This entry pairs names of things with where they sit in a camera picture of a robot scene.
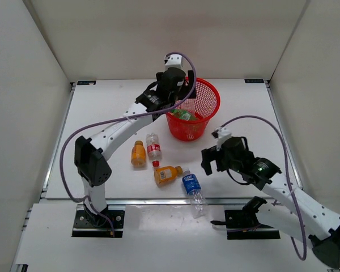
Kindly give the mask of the clear bottle blue label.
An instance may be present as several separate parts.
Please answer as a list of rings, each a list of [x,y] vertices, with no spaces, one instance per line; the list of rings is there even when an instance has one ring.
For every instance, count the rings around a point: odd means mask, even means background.
[[[208,204],[202,193],[201,185],[194,173],[188,168],[184,168],[182,172],[182,183],[190,202],[193,217],[200,218],[208,213]]]

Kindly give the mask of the green plastic soda bottle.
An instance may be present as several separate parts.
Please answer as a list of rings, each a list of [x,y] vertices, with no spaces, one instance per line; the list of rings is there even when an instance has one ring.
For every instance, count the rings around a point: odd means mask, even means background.
[[[197,121],[199,120],[198,117],[195,116],[194,113],[191,113],[185,109],[173,109],[170,111],[171,115],[175,118],[183,121]]]

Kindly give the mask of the orange juice bottle upright-lying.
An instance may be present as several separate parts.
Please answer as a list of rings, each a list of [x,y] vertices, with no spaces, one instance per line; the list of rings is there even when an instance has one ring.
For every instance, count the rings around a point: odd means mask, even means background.
[[[146,150],[142,141],[135,141],[131,150],[131,164],[135,168],[144,167],[146,164]]]

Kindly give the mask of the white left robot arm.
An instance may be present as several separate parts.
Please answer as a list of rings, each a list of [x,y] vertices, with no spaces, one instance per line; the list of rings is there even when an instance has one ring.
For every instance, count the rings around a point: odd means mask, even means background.
[[[140,94],[125,112],[124,120],[116,121],[85,138],[75,141],[74,164],[82,178],[85,218],[95,228],[108,228],[112,221],[108,218],[105,200],[105,182],[112,170],[108,160],[113,153],[141,128],[158,119],[166,109],[191,94],[194,86],[194,72],[184,72],[170,67],[156,74],[156,81]]]

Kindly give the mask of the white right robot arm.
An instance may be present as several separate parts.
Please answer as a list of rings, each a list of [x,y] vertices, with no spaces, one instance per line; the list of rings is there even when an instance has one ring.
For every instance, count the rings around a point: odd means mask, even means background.
[[[340,215],[317,202],[289,180],[273,181],[279,167],[266,158],[253,155],[245,137],[222,137],[215,146],[203,149],[201,166],[212,174],[211,162],[218,172],[240,174],[244,185],[254,185],[273,197],[281,207],[253,197],[243,208],[243,220],[252,227],[262,223],[301,241],[305,248],[326,266],[340,268]]]

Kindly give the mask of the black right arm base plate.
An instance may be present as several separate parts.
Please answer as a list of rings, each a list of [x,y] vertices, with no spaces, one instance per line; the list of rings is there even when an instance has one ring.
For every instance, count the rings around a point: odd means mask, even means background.
[[[254,213],[244,210],[225,210],[224,220],[211,220],[217,230],[225,230],[227,240],[277,240],[279,231],[261,224]]]

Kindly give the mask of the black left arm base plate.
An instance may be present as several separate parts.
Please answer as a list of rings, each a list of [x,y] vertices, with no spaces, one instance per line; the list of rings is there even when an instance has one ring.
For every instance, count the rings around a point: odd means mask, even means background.
[[[122,238],[124,232],[125,208],[108,206],[105,212],[113,224],[102,216],[89,214],[83,205],[76,207],[72,237]]]

